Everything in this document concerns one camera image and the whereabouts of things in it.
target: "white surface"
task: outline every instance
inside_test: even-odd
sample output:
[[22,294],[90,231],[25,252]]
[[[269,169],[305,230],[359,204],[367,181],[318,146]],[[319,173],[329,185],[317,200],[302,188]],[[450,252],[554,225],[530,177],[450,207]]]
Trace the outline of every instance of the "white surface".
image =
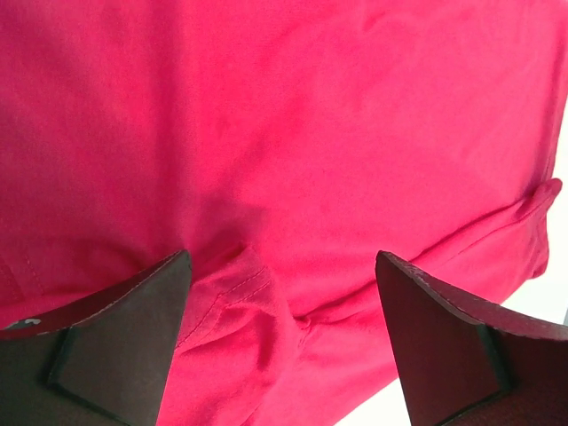
[[[548,213],[550,260],[544,275],[527,281],[503,306],[541,320],[562,323],[568,309],[568,125],[560,134],[555,177],[564,190]],[[400,381],[381,390],[336,426],[410,426]]]

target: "garment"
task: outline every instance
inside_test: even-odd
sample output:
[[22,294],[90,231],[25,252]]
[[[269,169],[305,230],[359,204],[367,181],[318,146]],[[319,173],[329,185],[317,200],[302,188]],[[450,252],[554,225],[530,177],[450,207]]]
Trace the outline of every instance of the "garment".
[[396,376],[379,249],[544,272],[566,7],[3,1],[0,327],[186,248],[158,424],[333,424]]

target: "red shirt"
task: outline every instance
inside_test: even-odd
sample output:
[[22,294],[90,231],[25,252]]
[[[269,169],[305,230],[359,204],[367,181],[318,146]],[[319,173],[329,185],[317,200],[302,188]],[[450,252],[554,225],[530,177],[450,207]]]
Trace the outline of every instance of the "red shirt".
[[567,7],[4,0],[0,327],[188,248],[159,424],[333,424],[396,376],[379,249],[544,272]]

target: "red fabric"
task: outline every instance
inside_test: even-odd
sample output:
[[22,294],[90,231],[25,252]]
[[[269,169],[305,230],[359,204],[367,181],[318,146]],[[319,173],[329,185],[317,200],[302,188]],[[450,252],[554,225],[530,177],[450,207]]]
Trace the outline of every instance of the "red fabric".
[[567,7],[0,2],[0,326],[186,247],[159,424],[333,424],[396,375],[379,249],[544,272]]

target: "white background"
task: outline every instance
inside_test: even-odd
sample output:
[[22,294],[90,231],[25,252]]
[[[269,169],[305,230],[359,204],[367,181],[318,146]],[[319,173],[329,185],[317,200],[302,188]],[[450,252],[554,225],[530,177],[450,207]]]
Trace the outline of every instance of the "white background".
[[[568,125],[560,134],[555,177],[564,190],[548,213],[550,260],[544,275],[527,281],[504,306],[542,320],[563,323],[568,309]],[[410,426],[400,382],[390,384],[336,426]]]

